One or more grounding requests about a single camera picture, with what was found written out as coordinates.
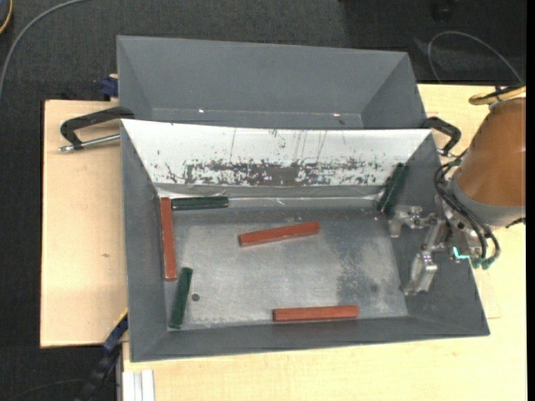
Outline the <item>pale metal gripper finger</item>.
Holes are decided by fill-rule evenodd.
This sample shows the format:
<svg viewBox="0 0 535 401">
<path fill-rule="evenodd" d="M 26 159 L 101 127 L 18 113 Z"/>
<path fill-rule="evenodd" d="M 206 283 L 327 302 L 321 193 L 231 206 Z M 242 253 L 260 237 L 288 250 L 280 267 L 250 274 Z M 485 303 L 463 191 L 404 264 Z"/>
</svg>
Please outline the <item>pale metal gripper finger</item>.
<svg viewBox="0 0 535 401">
<path fill-rule="evenodd" d="M 420 206 L 395 206 L 388 217 L 388 227 L 391 238 L 399 238 L 403 226 L 411 230 L 420 230 L 434 226 L 437 223 L 435 213 L 423 215 Z"/>
<path fill-rule="evenodd" d="M 437 271 L 438 266 L 431 252 L 417 253 L 410 264 L 409 280 L 402 286 L 401 291 L 405 296 L 428 292 Z"/>
</svg>

